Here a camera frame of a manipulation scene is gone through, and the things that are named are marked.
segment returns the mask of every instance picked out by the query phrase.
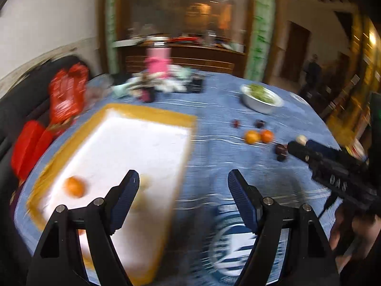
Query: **wooden door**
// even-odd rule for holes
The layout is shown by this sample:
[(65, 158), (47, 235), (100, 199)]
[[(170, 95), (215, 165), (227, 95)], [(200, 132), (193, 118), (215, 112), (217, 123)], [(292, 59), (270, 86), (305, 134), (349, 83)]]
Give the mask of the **wooden door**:
[(311, 32), (309, 30), (291, 22), (281, 77), (294, 82), (299, 81), (300, 72), (302, 71), (303, 62), (306, 57), (310, 34)]

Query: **white ball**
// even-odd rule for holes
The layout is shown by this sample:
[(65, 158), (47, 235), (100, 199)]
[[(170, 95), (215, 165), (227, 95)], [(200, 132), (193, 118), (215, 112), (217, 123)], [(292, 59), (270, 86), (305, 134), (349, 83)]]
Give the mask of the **white ball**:
[(308, 139), (304, 135), (297, 136), (296, 141), (300, 144), (305, 146)]

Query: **orange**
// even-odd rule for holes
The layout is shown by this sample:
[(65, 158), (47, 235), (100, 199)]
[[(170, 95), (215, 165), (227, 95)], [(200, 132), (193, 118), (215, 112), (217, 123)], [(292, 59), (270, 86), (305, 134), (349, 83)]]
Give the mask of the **orange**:
[(274, 134), (270, 130), (263, 130), (261, 138), (263, 143), (270, 143), (274, 140)]
[(245, 141), (247, 144), (254, 144), (256, 142), (259, 142), (261, 140), (261, 136), (257, 131), (249, 130), (245, 134)]
[(75, 198), (81, 198), (85, 194), (86, 185), (77, 177), (69, 177), (64, 183), (65, 192)]

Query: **black sofa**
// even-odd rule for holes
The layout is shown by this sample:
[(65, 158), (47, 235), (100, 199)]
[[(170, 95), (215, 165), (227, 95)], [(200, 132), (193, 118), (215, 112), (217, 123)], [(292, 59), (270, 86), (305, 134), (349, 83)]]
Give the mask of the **black sofa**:
[(31, 261), (10, 209), (12, 194), (19, 183), (10, 166), (13, 144), (26, 121), (49, 124), (48, 85), (60, 69), (69, 69), (78, 62), (87, 65), (77, 56), (47, 61), (0, 99), (0, 285), (25, 285)]

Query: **plastic bag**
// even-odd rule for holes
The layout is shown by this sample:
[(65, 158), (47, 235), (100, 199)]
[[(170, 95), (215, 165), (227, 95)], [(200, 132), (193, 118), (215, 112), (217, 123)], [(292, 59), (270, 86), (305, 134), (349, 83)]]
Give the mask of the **plastic bag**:
[(83, 111), (88, 77), (88, 68), (77, 63), (69, 72), (60, 70), (52, 79), (49, 85), (51, 124), (64, 122)]
[(112, 85), (112, 77), (108, 74), (101, 74), (86, 85), (85, 92), (85, 111), (91, 109), (95, 103), (103, 100), (110, 93)]

